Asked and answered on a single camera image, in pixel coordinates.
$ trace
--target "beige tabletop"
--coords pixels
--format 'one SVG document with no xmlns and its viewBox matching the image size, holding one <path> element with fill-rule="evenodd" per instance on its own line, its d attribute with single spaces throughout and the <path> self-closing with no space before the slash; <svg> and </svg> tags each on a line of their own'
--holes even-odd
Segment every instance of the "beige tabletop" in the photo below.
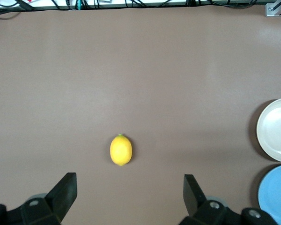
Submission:
<svg viewBox="0 0 281 225">
<path fill-rule="evenodd" d="M 0 20 L 0 203 L 76 172 L 64 225 L 176 225 L 183 176 L 240 213 L 278 162 L 260 148 L 281 98 L 281 18 L 263 6 L 21 13 Z M 133 158 L 114 165 L 119 133 Z"/>
</svg>

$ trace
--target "screw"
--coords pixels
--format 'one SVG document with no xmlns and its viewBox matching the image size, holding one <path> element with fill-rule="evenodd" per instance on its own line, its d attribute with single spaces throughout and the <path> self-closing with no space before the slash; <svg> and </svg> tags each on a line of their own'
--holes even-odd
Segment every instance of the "screw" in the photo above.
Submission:
<svg viewBox="0 0 281 225">
<path fill-rule="evenodd" d="M 209 205 L 210 205 L 212 208 L 214 208 L 214 209 L 219 209 L 219 208 L 220 208 L 220 205 L 219 205 L 219 203 L 217 203 L 217 202 L 211 202 Z"/>
<path fill-rule="evenodd" d="M 38 204 L 38 200 L 34 200 L 34 201 L 29 203 L 29 206 L 35 206 L 37 204 Z"/>
<path fill-rule="evenodd" d="M 249 214 L 251 217 L 255 217 L 255 218 L 261 217 L 261 214 L 259 212 L 257 212 L 256 210 L 249 210 Z"/>
</svg>

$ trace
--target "white plate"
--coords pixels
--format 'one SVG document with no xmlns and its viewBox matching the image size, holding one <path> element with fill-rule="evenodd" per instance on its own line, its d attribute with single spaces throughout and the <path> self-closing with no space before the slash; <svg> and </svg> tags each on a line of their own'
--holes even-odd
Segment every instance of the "white plate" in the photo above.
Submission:
<svg viewBox="0 0 281 225">
<path fill-rule="evenodd" d="M 257 138 L 262 149 L 281 161 L 281 99 L 269 104 L 257 122 Z"/>
</svg>

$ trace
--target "blue plate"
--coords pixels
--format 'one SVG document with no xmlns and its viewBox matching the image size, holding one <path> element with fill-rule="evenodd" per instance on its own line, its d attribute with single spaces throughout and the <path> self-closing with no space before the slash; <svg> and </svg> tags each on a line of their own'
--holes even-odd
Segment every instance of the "blue plate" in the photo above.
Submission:
<svg viewBox="0 0 281 225">
<path fill-rule="evenodd" d="M 281 166 L 272 169 L 262 180 L 258 201 L 260 208 L 281 225 Z"/>
</svg>

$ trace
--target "yellow lemon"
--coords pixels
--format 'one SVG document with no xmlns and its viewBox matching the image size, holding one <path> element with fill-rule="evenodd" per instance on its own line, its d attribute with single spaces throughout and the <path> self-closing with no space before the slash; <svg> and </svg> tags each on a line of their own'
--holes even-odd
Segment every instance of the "yellow lemon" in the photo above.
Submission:
<svg viewBox="0 0 281 225">
<path fill-rule="evenodd" d="M 132 156 L 132 146 L 128 138 L 119 134 L 111 142 L 111 159 L 117 165 L 127 164 Z"/>
</svg>

